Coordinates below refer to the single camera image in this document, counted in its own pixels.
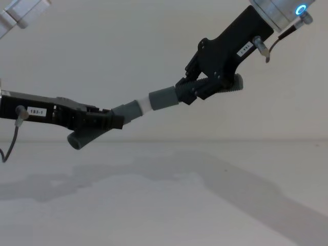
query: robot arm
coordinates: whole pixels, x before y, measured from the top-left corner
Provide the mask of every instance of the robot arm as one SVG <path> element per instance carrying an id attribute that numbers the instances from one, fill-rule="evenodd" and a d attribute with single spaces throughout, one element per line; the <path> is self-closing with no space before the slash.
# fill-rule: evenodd
<path id="1" fill-rule="evenodd" d="M 0 118 L 18 117 L 16 127 L 23 120 L 66 127 L 73 131 L 68 136 L 68 142 L 79 150 L 111 129 L 122 129 L 123 125 L 151 110 L 160 110 L 181 102 L 190 105 L 198 97 L 205 100 L 216 93 L 242 90 L 243 80 L 236 74 L 237 67 L 257 49 L 268 62 L 273 47 L 268 49 L 264 41 L 274 30 L 284 31 L 297 18 L 299 20 L 283 32 L 278 41 L 304 24 L 310 24 L 313 20 L 306 10 L 314 1 L 250 0 L 251 5 L 220 36 L 214 40 L 204 38 L 200 41 L 197 52 L 186 67 L 184 78 L 175 86 L 152 92 L 144 99 L 100 111 L 97 107 L 66 98 L 47 98 L 2 90 Z M 35 13 L 39 14 L 47 4 L 48 0 L 15 1 L 2 13 L 0 23 L 3 23 L 5 16 L 10 20 L 12 18 L 12 23 L 25 27 L 29 23 L 29 16 L 36 16 Z M 18 14 L 22 6 L 28 8 L 24 7 L 25 12 Z M 198 80 L 201 73 L 207 78 Z"/>

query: label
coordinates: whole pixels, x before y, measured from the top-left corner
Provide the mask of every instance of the label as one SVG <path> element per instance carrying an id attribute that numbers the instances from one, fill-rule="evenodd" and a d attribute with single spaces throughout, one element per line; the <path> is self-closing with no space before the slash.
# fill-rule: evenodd
<path id="1" fill-rule="evenodd" d="M 9 91 L 1 91 L 1 95 L 10 96 L 10 92 Z"/>
<path id="2" fill-rule="evenodd" d="M 245 55 L 247 53 L 247 51 L 250 50 L 250 48 L 252 48 L 254 45 L 252 44 L 252 42 L 248 42 L 244 47 L 241 48 L 241 50 L 238 51 L 237 55 L 239 55 L 240 57 L 242 57 L 243 55 Z"/>
<path id="3" fill-rule="evenodd" d="M 29 113 L 29 115 L 32 115 L 32 116 L 40 116 L 40 117 L 47 116 L 47 109 L 28 107 L 27 112 Z"/>

